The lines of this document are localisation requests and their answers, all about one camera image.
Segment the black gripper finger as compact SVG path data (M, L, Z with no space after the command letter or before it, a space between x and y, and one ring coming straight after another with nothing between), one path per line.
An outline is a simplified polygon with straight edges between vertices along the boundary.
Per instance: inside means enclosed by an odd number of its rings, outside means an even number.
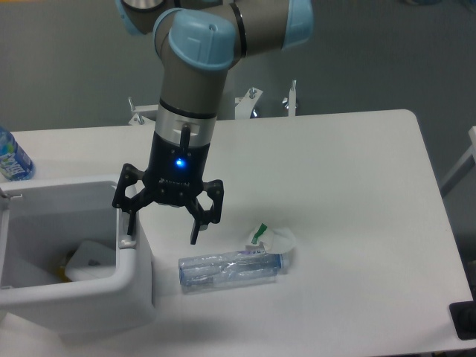
M126 189L134 186L139 181L143 182L144 189L134 196L128 197ZM141 171L129 163L123 165L112 206L129 214L128 235L132 236L135 230L136 213L155 201L155 189L156 184L152 183L152 176L147 171Z
M212 201L212 205L205 210L199 200L198 195L206 192L208 198ZM194 223L190 234L190 244L195 245L200 231L208 228L210 223L218 224L222 216L222 206L224 199L224 185L222 180L213 180L202 182L202 185L196 191L187 191L184 194L184 206L189 214L193 217Z

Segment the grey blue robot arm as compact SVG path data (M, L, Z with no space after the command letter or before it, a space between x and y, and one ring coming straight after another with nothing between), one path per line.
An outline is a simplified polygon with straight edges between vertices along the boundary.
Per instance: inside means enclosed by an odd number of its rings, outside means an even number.
M136 216L151 203L184 207L190 235L216 224L224 185L204 181L219 103L228 72L242 58L305 43L312 35L310 1L118 1L132 34L153 37L164 79L145 170L124 164L112 204Z

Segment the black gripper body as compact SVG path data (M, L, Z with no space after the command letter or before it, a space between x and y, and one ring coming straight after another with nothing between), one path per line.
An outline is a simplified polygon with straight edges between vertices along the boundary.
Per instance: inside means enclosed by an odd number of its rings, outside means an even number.
M154 134L143 183L161 205L183 207L203 191L202 176L210 145L182 150Z

